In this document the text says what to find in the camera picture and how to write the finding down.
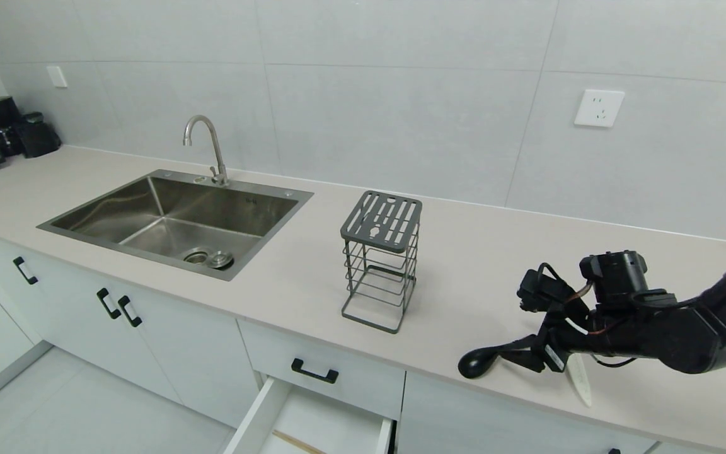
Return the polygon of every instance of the cabinet handle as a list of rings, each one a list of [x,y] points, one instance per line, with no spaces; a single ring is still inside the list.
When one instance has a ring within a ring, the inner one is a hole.
[[[111,310],[108,307],[108,303],[106,303],[106,296],[108,296],[108,289],[105,287],[101,288],[100,291],[97,292],[97,297],[99,298],[100,302],[103,303],[103,307],[106,308],[106,312],[112,318],[112,320],[115,318],[119,318],[122,313],[118,310]]]
[[[315,380],[325,381],[331,385],[334,385],[335,380],[338,380],[338,371],[329,369],[329,372],[326,373],[326,376],[320,376],[316,373],[312,373],[311,371],[306,371],[306,370],[302,369],[303,365],[304,365],[304,361],[302,359],[294,358],[293,364],[291,364],[291,369],[293,369],[293,371],[295,373],[304,374],[306,376],[310,376],[310,377],[314,378]]]
[[[27,277],[26,274],[24,274],[24,270],[21,269],[21,265],[24,264],[24,259],[21,257],[16,257],[13,259],[13,264],[16,268],[18,268],[18,272],[21,273],[21,276],[24,278],[24,281],[26,281],[29,285],[35,284],[38,282],[38,278],[35,276]]]
[[[125,313],[125,317],[127,317],[127,321],[130,322],[130,326],[136,328],[142,324],[142,319],[139,316],[136,316],[136,318],[130,318],[130,313],[127,313],[127,310],[125,308],[125,306],[127,306],[127,303],[130,303],[130,298],[127,297],[127,295],[119,298],[119,300],[116,302],[116,304],[119,305],[119,308],[121,308],[122,312]]]

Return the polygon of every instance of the knife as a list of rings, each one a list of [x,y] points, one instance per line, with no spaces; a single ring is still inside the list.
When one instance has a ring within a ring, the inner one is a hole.
[[[581,397],[584,405],[588,408],[593,406],[593,394],[590,389],[590,380],[587,379],[587,369],[584,368],[584,361],[579,353],[571,354],[568,359],[567,367],[568,379],[570,383],[576,388],[576,393]]]

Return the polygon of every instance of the stainless steel sink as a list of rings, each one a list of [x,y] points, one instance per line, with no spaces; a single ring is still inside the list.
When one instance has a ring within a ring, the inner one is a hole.
[[[230,281],[311,196],[156,170],[38,228]]]

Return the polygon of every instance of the electrical outlet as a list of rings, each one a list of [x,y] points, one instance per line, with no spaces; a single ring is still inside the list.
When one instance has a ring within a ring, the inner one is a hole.
[[[584,98],[576,112],[574,124],[612,127],[623,103],[622,91],[584,90]]]
[[[49,73],[49,79],[52,80],[52,85],[58,88],[66,88],[69,86],[66,83],[66,78],[60,66],[47,66],[47,73]]]

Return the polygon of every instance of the metal rack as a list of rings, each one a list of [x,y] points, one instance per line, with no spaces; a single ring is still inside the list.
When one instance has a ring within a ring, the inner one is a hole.
[[[422,202],[367,190],[349,214],[345,240],[349,298],[343,317],[395,334],[416,285]]]

